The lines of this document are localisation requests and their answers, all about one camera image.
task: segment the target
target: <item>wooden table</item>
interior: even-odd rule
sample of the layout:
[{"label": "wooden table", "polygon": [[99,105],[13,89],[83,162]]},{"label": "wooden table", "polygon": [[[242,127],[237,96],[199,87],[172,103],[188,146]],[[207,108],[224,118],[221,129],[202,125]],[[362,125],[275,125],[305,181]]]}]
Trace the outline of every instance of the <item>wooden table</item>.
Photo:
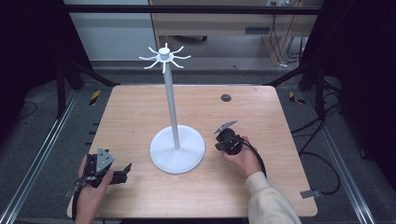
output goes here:
[{"label": "wooden table", "polygon": [[[268,86],[175,86],[177,123],[205,140],[201,163],[184,175],[169,175],[149,156],[154,135],[170,126],[165,86],[115,87],[90,153],[110,149],[112,168],[132,163],[125,184],[110,186],[99,217],[247,217],[250,198],[242,177],[216,150],[213,132],[237,119],[236,133],[248,137],[265,163],[269,182],[290,200],[300,217],[318,209],[291,138],[276,90]],[[230,102],[220,99],[232,96]],[[71,206],[67,210],[71,216]]]}]

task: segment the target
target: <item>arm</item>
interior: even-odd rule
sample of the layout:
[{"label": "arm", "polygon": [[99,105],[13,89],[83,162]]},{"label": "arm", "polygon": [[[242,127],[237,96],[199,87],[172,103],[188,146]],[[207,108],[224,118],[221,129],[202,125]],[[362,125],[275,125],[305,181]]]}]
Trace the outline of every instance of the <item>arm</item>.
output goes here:
[{"label": "arm", "polygon": [[[84,166],[87,162],[87,156],[82,160],[81,165],[78,169],[78,176],[82,176],[84,172]],[[103,177],[101,184],[96,189],[91,185],[85,186],[78,197],[77,203],[77,216],[75,223],[77,224],[88,224],[93,223],[96,214],[99,211],[100,205],[105,198],[106,189],[113,178],[114,171],[109,169],[106,175]]]},{"label": "arm", "polygon": [[301,223],[288,199],[268,183],[254,153],[243,147],[237,155],[221,151],[225,160],[233,163],[247,178],[251,195],[248,203],[248,219],[255,223]]}]

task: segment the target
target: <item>human hand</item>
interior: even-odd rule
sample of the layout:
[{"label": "human hand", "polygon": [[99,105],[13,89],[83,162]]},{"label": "human hand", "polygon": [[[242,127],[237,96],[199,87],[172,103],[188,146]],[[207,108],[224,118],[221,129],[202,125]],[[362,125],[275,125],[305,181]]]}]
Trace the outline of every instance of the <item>human hand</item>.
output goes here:
[{"label": "human hand", "polygon": [[[82,176],[84,173],[85,163],[87,162],[87,156],[82,159],[81,165],[78,169],[78,176]],[[75,223],[85,224],[93,223],[96,214],[105,198],[106,189],[113,178],[114,171],[109,169],[102,179],[101,184],[96,189],[91,185],[86,185],[82,188],[81,193],[78,197],[77,202],[77,216]]]},{"label": "human hand", "polygon": [[242,150],[236,155],[228,155],[223,150],[220,153],[226,161],[234,164],[245,177],[249,177],[261,170],[256,155],[245,145],[243,145]]}]

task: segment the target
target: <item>tape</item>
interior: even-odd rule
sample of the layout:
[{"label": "tape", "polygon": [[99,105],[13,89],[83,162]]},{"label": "tape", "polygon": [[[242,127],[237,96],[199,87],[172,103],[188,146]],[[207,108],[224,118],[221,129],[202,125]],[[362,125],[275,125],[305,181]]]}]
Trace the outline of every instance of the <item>tape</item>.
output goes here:
[{"label": "tape", "polygon": [[90,100],[90,105],[95,105],[96,104],[96,100],[98,99],[100,94],[100,91],[95,91],[92,95],[92,98]]},{"label": "tape", "polygon": [[301,191],[300,194],[301,194],[301,197],[303,197],[303,199],[310,198],[310,197],[317,198],[317,197],[322,196],[322,194],[320,193],[319,190],[312,190],[312,189],[309,189],[306,191]]},{"label": "tape", "polygon": [[289,100],[299,105],[305,105],[305,100],[296,100],[296,98],[294,97],[294,93],[292,91],[289,91]]}]

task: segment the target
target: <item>sleeve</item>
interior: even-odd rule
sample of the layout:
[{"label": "sleeve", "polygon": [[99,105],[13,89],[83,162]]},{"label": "sleeve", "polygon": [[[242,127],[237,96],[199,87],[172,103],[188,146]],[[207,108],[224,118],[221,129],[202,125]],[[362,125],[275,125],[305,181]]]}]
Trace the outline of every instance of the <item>sleeve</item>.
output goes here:
[{"label": "sleeve", "polygon": [[271,187],[262,172],[247,178],[247,189],[251,195],[248,202],[250,224],[301,223],[285,195]]}]

